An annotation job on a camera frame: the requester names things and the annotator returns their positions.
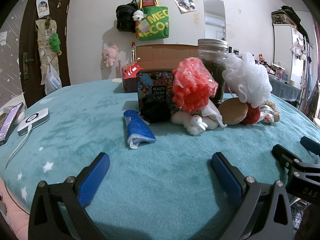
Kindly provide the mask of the red plush ball with tag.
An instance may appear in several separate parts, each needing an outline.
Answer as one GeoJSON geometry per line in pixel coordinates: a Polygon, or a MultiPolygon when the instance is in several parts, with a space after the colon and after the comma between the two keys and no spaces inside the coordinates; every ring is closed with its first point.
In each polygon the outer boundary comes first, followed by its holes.
{"type": "Polygon", "coordinates": [[[244,120],[242,120],[241,124],[251,125],[251,124],[257,123],[260,118],[260,108],[259,107],[253,108],[250,103],[247,103],[247,106],[248,106],[247,115],[244,118],[244,120]]]}

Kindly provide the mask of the cream knitted scrunchie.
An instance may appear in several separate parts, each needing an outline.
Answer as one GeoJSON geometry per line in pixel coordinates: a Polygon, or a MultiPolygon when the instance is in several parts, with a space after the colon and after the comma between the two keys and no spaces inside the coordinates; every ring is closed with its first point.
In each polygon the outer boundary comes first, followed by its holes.
{"type": "Polygon", "coordinates": [[[259,105],[260,118],[258,122],[265,122],[273,125],[275,122],[280,121],[280,110],[277,109],[276,103],[270,99],[263,101],[259,105]]]}

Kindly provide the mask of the tan round powder puff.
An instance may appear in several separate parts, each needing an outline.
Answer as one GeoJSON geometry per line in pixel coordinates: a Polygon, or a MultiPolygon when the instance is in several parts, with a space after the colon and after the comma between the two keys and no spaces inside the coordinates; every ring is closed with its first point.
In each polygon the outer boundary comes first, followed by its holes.
{"type": "Polygon", "coordinates": [[[222,102],[218,110],[222,115],[223,123],[236,125],[245,119],[248,112],[247,103],[241,102],[238,98],[230,98],[222,102]]]}

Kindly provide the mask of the white mesh bath pouf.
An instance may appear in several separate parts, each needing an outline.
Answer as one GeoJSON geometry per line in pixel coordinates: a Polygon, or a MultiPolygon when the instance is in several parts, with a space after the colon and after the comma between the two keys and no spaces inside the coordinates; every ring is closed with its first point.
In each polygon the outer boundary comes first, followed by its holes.
{"type": "Polygon", "coordinates": [[[267,70],[265,66],[256,64],[251,53],[243,53],[241,58],[233,53],[227,54],[222,77],[240,102],[249,103],[252,108],[257,108],[271,95],[267,70]]]}

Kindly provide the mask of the white tissue cloth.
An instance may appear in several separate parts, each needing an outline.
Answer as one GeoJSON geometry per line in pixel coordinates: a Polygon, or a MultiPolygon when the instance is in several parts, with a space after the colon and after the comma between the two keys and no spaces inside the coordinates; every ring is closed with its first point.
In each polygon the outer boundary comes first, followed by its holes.
{"type": "Polygon", "coordinates": [[[223,118],[219,110],[210,99],[208,100],[208,103],[200,109],[200,111],[202,116],[207,116],[212,120],[215,120],[220,127],[222,128],[227,127],[227,125],[223,123],[223,118]]]}

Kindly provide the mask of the white fluffy bunny hair clip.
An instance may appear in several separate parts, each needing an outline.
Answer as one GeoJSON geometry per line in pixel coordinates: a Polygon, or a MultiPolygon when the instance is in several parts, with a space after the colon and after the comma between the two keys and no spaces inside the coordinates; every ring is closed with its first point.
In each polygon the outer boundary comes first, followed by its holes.
{"type": "Polygon", "coordinates": [[[200,113],[187,113],[177,111],[171,116],[171,122],[175,125],[182,125],[189,134],[199,135],[206,130],[214,130],[219,125],[216,120],[207,116],[202,116],[200,113]]]}

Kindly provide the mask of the red mesh bath pouf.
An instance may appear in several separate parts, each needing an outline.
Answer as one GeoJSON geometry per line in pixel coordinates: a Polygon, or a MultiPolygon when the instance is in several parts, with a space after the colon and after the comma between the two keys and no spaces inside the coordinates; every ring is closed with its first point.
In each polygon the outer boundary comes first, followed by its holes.
{"type": "Polygon", "coordinates": [[[195,112],[208,105],[219,87],[201,59],[189,57],[172,71],[174,82],[172,101],[185,112],[195,112]]]}

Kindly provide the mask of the blue cloth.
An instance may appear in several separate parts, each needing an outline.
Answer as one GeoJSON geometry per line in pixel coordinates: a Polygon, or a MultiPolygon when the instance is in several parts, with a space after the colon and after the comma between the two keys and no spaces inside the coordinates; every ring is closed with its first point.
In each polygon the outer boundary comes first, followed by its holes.
{"type": "Polygon", "coordinates": [[[141,142],[155,142],[156,138],[149,129],[149,123],[141,116],[139,111],[126,110],[124,120],[127,127],[127,143],[131,149],[137,149],[141,142]]]}

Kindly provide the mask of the side table grey cloth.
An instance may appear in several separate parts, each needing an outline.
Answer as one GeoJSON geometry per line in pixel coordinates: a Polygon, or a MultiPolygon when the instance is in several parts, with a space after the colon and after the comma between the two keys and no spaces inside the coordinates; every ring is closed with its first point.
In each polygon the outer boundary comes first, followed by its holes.
{"type": "Polygon", "coordinates": [[[294,86],[269,78],[272,94],[287,102],[300,103],[300,90],[294,86]]]}

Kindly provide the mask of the smartphone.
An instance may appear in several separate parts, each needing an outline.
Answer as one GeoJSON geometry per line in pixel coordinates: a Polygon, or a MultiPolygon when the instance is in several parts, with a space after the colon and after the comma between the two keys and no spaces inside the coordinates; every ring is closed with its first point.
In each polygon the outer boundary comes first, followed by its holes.
{"type": "Polygon", "coordinates": [[[24,106],[24,103],[21,102],[16,106],[12,107],[6,119],[4,120],[3,125],[1,127],[1,141],[0,141],[1,145],[4,145],[7,142],[8,138],[10,137],[10,134],[14,126],[14,122],[19,116],[23,106],[24,106]]]}

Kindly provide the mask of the white refrigerator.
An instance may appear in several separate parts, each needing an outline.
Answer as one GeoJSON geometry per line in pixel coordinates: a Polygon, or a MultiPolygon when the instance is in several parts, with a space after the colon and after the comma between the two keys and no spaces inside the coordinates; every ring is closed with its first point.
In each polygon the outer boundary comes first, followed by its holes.
{"type": "Polygon", "coordinates": [[[273,24],[273,30],[273,62],[284,68],[288,83],[301,89],[305,65],[304,37],[290,24],[273,24]]]}

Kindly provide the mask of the basket on refrigerator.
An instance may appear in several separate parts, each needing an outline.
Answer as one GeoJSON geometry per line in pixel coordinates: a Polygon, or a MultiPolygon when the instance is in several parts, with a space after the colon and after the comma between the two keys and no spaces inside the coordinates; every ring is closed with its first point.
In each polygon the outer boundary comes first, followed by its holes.
{"type": "Polygon", "coordinates": [[[277,10],[271,12],[272,23],[273,24],[290,24],[295,25],[295,22],[291,20],[289,15],[284,10],[277,10]]]}

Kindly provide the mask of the cardboard box red interior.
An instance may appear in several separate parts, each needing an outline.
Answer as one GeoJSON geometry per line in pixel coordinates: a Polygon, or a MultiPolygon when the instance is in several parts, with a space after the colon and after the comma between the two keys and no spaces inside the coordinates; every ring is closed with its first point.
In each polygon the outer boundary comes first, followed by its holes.
{"type": "Polygon", "coordinates": [[[197,46],[186,44],[151,44],[136,47],[136,58],[121,67],[123,89],[137,91],[136,75],[140,70],[173,70],[186,58],[198,57],[197,46]]]}

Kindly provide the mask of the beige hanging door organizer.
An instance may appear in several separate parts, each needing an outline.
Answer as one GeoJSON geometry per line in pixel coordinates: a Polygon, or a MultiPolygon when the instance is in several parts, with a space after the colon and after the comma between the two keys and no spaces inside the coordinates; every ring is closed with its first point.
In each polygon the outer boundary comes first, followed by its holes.
{"type": "Polygon", "coordinates": [[[55,51],[50,48],[49,40],[53,33],[57,31],[55,20],[36,20],[37,45],[40,57],[41,85],[45,85],[47,66],[52,64],[53,68],[59,73],[59,60],[55,51]]]}

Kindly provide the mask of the pink plush on wall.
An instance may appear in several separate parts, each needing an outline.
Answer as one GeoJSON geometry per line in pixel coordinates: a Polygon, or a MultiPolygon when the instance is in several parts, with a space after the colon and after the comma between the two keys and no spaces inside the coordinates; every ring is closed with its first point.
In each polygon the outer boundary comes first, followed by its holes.
{"type": "Polygon", "coordinates": [[[117,53],[118,47],[115,44],[103,49],[103,59],[106,67],[112,67],[114,65],[117,53]]]}

